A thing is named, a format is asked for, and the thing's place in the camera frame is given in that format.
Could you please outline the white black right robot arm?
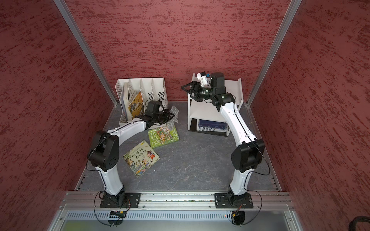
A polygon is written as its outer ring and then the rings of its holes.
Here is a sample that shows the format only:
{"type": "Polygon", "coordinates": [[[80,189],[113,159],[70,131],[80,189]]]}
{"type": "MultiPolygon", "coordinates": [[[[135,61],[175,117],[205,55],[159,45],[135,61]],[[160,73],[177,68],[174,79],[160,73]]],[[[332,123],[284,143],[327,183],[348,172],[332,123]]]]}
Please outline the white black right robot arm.
{"type": "Polygon", "coordinates": [[[181,87],[189,98],[196,102],[211,102],[228,124],[236,149],[231,154],[234,175],[225,194],[225,204],[232,208],[250,204],[247,185],[257,166],[262,162],[265,143],[251,132],[242,119],[236,104],[236,97],[227,92],[223,73],[193,75],[193,80],[181,87]]]}

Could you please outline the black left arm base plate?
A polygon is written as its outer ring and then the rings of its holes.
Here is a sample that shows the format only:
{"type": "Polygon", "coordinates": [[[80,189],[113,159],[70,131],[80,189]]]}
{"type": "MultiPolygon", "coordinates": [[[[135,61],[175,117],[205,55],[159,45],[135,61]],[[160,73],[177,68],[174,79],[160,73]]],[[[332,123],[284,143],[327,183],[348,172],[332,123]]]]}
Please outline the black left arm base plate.
{"type": "Polygon", "coordinates": [[[140,193],[110,195],[107,192],[104,192],[100,208],[138,208],[140,198],[140,193]]]}

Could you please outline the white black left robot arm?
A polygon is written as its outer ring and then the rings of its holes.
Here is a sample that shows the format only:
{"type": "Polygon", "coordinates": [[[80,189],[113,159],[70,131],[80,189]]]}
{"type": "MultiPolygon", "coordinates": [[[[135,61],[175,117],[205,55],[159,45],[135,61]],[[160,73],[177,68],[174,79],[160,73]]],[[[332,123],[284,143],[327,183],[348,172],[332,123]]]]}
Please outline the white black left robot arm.
{"type": "Polygon", "coordinates": [[[105,202],[116,208],[121,208],[128,202],[117,170],[119,146],[134,135],[164,125],[174,117],[174,113],[164,108],[161,101],[149,101],[144,114],[138,118],[118,128],[96,132],[87,159],[102,179],[105,202]]]}

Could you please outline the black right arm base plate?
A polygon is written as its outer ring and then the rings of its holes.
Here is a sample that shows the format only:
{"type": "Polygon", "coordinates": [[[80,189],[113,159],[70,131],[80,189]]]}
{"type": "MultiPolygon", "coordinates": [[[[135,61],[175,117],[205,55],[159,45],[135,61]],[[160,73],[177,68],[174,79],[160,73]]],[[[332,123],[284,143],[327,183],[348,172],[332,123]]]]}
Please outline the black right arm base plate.
{"type": "Polygon", "coordinates": [[[249,193],[234,195],[231,191],[227,193],[215,193],[214,201],[216,208],[253,208],[253,202],[249,193]]]}

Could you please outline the white two-tier bookshelf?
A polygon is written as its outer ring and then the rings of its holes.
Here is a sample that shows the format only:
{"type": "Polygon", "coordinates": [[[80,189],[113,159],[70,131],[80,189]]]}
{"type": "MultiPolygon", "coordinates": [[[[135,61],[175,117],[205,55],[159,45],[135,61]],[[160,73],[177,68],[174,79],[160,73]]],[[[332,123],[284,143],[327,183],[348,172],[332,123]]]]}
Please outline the white two-tier bookshelf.
{"type": "MultiPolygon", "coordinates": [[[[238,107],[238,110],[240,110],[244,103],[242,79],[239,78],[238,80],[225,80],[225,87],[227,92],[235,96],[236,105],[238,107]]],[[[211,135],[226,137],[229,136],[230,134],[229,127],[226,127],[226,131],[221,131],[217,129],[201,130],[199,127],[200,120],[226,123],[224,117],[217,111],[217,108],[213,106],[211,103],[207,103],[206,101],[196,102],[191,98],[190,95],[188,95],[188,130],[211,135]]]]}

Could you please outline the grey knitted cloth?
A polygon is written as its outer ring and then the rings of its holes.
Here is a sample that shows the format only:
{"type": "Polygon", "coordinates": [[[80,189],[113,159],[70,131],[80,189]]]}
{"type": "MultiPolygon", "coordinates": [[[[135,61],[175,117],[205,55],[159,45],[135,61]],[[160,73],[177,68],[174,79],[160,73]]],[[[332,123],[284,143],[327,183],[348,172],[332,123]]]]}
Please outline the grey knitted cloth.
{"type": "Polygon", "coordinates": [[[172,106],[170,109],[170,113],[172,117],[166,123],[166,125],[169,128],[169,130],[173,130],[175,128],[175,123],[178,123],[179,110],[175,106],[172,106]]]}

